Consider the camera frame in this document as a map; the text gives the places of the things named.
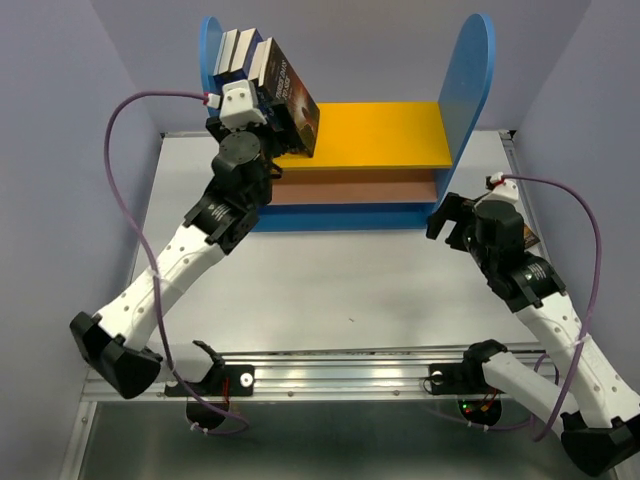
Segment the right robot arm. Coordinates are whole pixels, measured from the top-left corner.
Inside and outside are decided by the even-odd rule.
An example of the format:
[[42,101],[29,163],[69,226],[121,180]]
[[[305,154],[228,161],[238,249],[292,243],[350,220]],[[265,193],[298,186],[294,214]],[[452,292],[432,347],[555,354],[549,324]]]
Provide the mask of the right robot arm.
[[597,477],[639,451],[639,395],[581,329],[566,286],[542,257],[525,249],[524,220],[512,199],[487,194],[467,199],[449,193],[429,217],[436,238],[448,221],[446,244],[467,252],[491,291],[529,329],[549,355],[569,391],[525,366],[508,348],[486,340],[471,345],[459,363],[436,366],[433,392],[506,393],[539,419],[560,409],[552,431],[574,465]]

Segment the Three Days to See book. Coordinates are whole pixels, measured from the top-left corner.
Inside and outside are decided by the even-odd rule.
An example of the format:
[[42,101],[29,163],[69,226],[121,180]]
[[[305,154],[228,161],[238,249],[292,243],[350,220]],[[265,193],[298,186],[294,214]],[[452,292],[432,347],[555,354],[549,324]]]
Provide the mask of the Three Days to See book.
[[306,86],[273,37],[264,51],[254,81],[260,107],[275,132],[282,134],[293,153],[312,157],[320,110]]

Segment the Edward Tulane book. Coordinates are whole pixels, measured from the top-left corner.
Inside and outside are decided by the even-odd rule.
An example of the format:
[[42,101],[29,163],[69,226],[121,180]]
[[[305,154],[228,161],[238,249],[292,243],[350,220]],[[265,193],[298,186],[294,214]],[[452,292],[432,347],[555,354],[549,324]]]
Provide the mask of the Edward Tulane book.
[[529,227],[527,223],[523,225],[524,248],[529,250],[541,243],[539,236]]

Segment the Animal Farm book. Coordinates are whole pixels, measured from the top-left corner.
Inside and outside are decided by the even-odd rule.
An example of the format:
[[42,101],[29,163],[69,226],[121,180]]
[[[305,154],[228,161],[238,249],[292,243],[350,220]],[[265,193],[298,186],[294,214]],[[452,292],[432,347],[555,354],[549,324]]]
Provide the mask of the Animal Farm book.
[[238,29],[226,31],[222,35],[213,76],[213,84],[216,92],[220,92],[223,85],[229,81],[238,37]]

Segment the Little Women book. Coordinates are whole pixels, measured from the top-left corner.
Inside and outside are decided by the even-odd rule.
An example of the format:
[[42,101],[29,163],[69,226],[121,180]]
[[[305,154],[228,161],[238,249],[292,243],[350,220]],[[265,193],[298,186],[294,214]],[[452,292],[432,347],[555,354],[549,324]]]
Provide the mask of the Little Women book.
[[255,93],[258,97],[259,105],[262,109],[265,109],[268,103],[267,95],[264,92],[264,69],[268,65],[269,48],[272,43],[272,38],[268,38],[258,43],[252,63],[250,66],[248,80],[253,85]]

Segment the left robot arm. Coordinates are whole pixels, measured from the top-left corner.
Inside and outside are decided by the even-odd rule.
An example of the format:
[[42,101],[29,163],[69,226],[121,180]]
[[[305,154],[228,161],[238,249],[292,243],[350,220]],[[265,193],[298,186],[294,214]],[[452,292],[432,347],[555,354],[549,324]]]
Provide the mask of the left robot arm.
[[186,213],[169,244],[117,298],[94,314],[70,323],[81,356],[123,398],[142,394],[170,364],[148,341],[163,332],[160,314],[169,310],[209,268],[229,255],[257,225],[282,169],[275,159],[297,153],[296,126],[284,104],[272,108],[274,124],[245,120],[227,127],[206,122],[218,141],[213,178]]

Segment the Jane Eyre book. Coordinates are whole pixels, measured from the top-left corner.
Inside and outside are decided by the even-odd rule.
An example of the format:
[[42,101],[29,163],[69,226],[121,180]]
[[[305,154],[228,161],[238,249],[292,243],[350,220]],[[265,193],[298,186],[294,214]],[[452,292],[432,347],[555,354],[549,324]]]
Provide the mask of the Jane Eyre book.
[[248,74],[252,63],[255,49],[259,42],[263,41],[261,34],[256,28],[243,30],[240,33],[239,42],[233,59],[232,69],[243,68],[247,74],[243,80],[248,80]]

